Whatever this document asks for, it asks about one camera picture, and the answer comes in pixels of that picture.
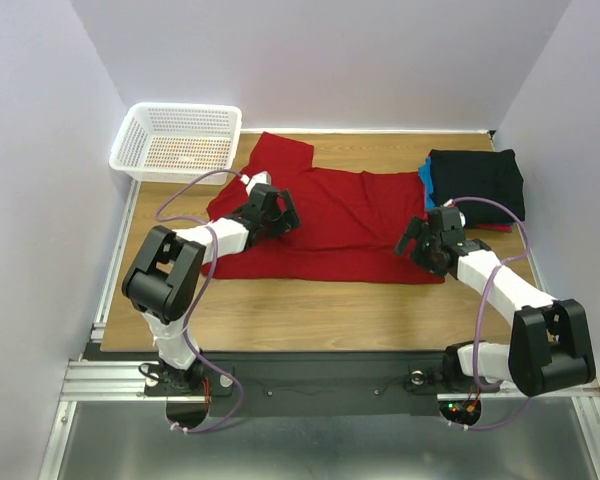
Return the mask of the red t-shirt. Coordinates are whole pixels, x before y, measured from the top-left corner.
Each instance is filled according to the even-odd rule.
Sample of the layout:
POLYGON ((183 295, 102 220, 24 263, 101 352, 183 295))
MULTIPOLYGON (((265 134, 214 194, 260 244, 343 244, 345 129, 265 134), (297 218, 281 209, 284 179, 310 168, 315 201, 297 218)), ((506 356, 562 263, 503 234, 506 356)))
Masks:
POLYGON ((244 253, 219 258, 214 278, 442 283, 395 253, 411 219, 424 214, 424 185, 417 173, 320 168, 313 155, 309 144, 260 136, 242 171, 266 171, 276 188, 289 190, 301 225, 244 253))

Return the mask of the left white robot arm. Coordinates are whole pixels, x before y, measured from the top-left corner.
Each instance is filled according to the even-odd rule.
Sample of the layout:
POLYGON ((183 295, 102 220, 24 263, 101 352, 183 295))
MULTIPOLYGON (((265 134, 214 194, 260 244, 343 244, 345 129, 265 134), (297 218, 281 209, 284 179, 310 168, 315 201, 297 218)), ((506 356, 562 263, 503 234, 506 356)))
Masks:
POLYGON ((244 205, 217 220, 184 230, 153 227, 123 279, 123 295, 141 313, 158 348, 158 363, 141 369, 153 387, 184 395, 203 388, 210 370, 191 349, 195 341, 188 333, 192 308, 208 287, 197 286, 202 268, 300 226, 289 191, 256 181, 246 192, 244 205))

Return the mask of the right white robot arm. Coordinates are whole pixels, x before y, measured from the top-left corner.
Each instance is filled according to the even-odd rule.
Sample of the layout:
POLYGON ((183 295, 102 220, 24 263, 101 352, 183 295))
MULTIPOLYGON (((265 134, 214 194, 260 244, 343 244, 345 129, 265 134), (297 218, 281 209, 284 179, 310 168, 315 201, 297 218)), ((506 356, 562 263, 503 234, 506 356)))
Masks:
POLYGON ((438 277, 451 276, 476 291, 510 325, 506 344, 474 339, 446 348, 443 384, 462 390, 473 381, 481 390, 510 382, 527 397, 590 383, 596 365, 584 307, 558 300, 508 267, 479 239, 470 240, 455 206, 413 217, 395 251, 438 277))

